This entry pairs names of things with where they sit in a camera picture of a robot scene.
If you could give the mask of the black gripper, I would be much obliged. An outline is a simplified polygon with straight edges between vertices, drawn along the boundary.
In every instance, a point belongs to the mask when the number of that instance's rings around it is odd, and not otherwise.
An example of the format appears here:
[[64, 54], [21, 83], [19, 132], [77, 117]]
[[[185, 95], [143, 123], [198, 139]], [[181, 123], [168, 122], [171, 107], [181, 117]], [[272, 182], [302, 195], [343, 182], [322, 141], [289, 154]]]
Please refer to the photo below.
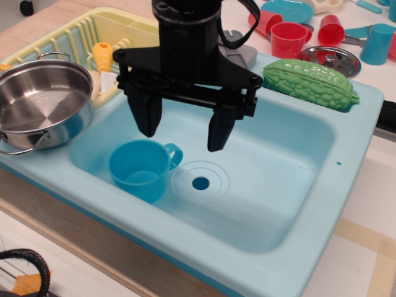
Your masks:
[[261, 77], [227, 60], [218, 49], [219, 38], [227, 48], [239, 48], [257, 27], [256, 3], [241, 4], [254, 23], [242, 38], [229, 41], [223, 34], [221, 1], [152, 1], [160, 44], [114, 51], [118, 87], [127, 95], [143, 135], [154, 136], [164, 98], [214, 109], [207, 142], [210, 152], [223, 150], [236, 117], [254, 114]]

